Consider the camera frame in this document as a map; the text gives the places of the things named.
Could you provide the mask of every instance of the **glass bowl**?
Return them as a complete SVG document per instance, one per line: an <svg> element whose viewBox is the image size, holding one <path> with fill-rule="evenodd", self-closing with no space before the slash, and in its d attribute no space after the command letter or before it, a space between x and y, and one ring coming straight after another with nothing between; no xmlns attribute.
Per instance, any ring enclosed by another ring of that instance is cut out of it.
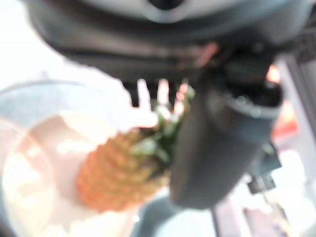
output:
<svg viewBox="0 0 316 237"><path fill-rule="evenodd" d="M0 92L3 203L19 237L130 235L138 210L90 210L79 202L74 179L98 144L150 117L139 112L109 79L36 80Z"/></svg>

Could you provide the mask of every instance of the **black plastic knob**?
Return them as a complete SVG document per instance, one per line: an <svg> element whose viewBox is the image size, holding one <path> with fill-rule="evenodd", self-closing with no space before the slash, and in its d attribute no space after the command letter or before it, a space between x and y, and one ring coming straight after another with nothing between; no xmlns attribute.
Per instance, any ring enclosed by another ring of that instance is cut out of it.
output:
<svg viewBox="0 0 316 237"><path fill-rule="evenodd" d="M148 0L153 6L160 10L172 10L182 4L185 0Z"/></svg>

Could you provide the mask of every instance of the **black cylindrical part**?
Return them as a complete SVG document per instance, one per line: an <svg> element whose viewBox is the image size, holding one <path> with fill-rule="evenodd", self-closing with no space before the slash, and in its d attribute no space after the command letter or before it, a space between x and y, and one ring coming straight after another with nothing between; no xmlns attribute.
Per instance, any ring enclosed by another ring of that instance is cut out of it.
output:
<svg viewBox="0 0 316 237"><path fill-rule="evenodd" d="M234 187L269 141L282 104L277 84L251 91L218 82L198 85L179 134L170 191L183 207L212 207Z"/></svg>
<svg viewBox="0 0 316 237"><path fill-rule="evenodd" d="M181 5L185 0L148 0L160 10L172 10Z"/></svg>

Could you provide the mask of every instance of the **orange light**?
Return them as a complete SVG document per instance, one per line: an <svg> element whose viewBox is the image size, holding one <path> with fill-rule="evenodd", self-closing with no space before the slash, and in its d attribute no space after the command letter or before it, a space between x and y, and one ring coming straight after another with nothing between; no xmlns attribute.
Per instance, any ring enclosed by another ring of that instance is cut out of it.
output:
<svg viewBox="0 0 316 237"><path fill-rule="evenodd" d="M271 82L281 83L281 75L276 66L271 65L267 74L267 80Z"/></svg>
<svg viewBox="0 0 316 237"><path fill-rule="evenodd" d="M272 132L272 138L275 140L282 137L295 134L299 131L298 121L295 116L295 111L290 102L285 101L281 114L275 124Z"/></svg>

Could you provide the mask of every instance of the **pineapple skin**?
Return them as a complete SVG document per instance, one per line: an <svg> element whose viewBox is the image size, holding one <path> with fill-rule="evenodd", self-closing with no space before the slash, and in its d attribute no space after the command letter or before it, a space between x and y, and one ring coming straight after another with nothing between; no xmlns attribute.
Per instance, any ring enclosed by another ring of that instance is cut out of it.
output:
<svg viewBox="0 0 316 237"><path fill-rule="evenodd" d="M86 206L98 212L137 208L168 184L167 175L149 179L158 168L152 157L130 152L141 139L140 132L118 134L89 154L76 180Z"/></svg>

